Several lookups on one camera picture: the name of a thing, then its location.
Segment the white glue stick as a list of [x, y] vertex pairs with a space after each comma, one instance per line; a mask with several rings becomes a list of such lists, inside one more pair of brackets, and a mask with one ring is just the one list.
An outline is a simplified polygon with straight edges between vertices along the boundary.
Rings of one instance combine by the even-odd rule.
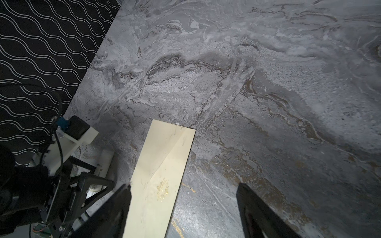
[[[105, 178], [110, 164], [112, 162], [112, 159], [114, 157], [115, 152], [107, 149], [103, 149], [100, 156], [96, 160], [96, 169], [94, 174], [96, 176]], [[90, 192], [99, 192], [101, 191], [105, 186], [104, 185], [97, 185], [97, 184], [92, 184], [89, 188]]]

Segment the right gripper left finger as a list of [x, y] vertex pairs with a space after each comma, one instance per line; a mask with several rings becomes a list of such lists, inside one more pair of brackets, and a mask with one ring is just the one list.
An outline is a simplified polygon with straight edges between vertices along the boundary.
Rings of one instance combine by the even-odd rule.
[[131, 185], [122, 185], [71, 238], [121, 238], [132, 200]]

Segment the cream envelope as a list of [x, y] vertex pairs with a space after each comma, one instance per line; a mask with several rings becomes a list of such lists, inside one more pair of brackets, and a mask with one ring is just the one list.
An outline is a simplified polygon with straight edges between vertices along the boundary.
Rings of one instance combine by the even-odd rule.
[[165, 237], [195, 132], [152, 121], [131, 178], [125, 238]]

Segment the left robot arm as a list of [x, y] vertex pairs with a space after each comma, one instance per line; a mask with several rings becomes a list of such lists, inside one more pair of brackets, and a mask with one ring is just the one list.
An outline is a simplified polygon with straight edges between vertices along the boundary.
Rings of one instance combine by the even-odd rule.
[[94, 174], [95, 167], [70, 156], [57, 176], [45, 166], [18, 167], [13, 153], [1, 146], [1, 236], [16, 227], [46, 224], [54, 238], [73, 234], [72, 225], [115, 182]]

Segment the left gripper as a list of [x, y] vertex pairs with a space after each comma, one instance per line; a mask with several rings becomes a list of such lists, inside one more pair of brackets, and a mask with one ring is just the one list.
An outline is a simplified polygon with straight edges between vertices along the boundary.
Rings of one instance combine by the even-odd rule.
[[[53, 177], [53, 197], [47, 212], [42, 215], [54, 238], [67, 238], [73, 234], [74, 222], [100, 198], [115, 188], [115, 182], [94, 175], [96, 167], [73, 156], [61, 164], [61, 172]], [[92, 185], [101, 190], [87, 198]]]

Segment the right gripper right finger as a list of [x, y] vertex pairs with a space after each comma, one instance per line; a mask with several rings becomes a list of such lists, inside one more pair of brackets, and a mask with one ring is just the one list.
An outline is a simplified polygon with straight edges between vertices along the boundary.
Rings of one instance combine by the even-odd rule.
[[272, 209], [245, 183], [236, 198], [246, 238], [299, 238]]

